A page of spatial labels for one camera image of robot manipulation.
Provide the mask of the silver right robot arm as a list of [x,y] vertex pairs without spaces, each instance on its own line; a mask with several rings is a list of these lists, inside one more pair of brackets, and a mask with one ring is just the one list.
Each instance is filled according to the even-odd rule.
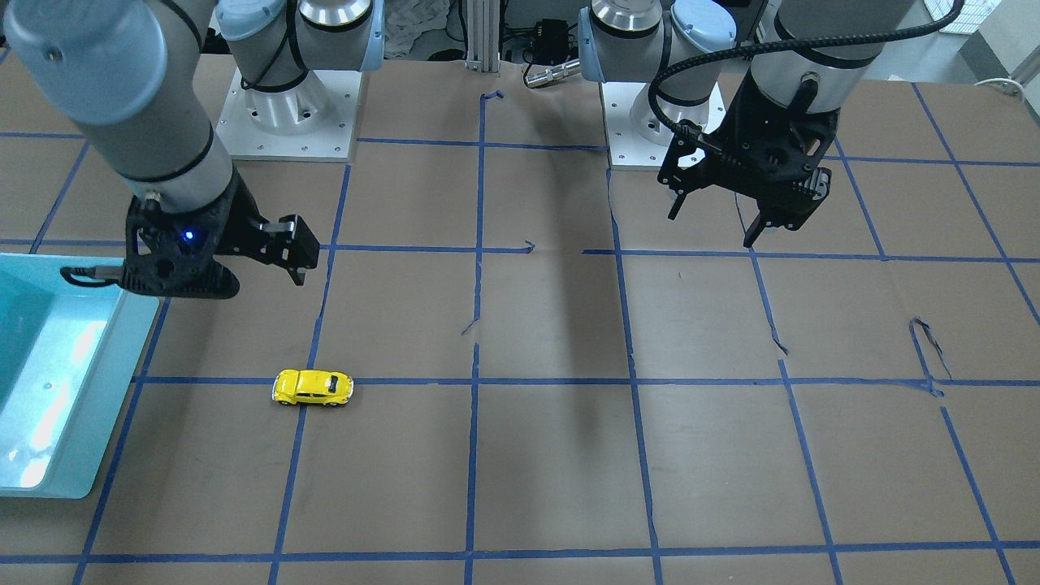
[[309,131],[333,104],[319,72],[379,69],[382,1],[4,1],[3,32],[42,96],[132,190],[125,259],[64,266],[78,288],[229,299],[220,255],[286,270],[319,262],[306,221],[270,221],[193,90],[211,18],[239,70],[248,112],[267,134]]

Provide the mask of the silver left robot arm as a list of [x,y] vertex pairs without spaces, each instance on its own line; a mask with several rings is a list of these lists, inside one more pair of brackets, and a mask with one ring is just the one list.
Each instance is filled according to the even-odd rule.
[[910,1],[783,1],[765,39],[744,45],[714,1],[591,1],[577,19],[587,80],[639,82],[636,115],[668,149],[657,180],[675,195],[718,186],[750,197],[758,214],[744,247],[769,228],[800,229],[830,193],[821,166],[843,104]]

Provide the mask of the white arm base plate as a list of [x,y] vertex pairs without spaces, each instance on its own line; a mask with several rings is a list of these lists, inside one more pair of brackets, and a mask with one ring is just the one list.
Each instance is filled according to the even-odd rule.
[[241,88],[235,73],[215,123],[236,160],[347,163],[365,77],[359,71],[310,71],[296,88]]
[[[608,137],[614,170],[657,171],[664,163],[673,131],[653,115],[645,83],[609,82],[600,85],[603,122]],[[705,133],[723,122],[725,103],[716,84],[709,100],[695,106],[680,106],[660,100],[661,109],[673,121],[687,119]]]

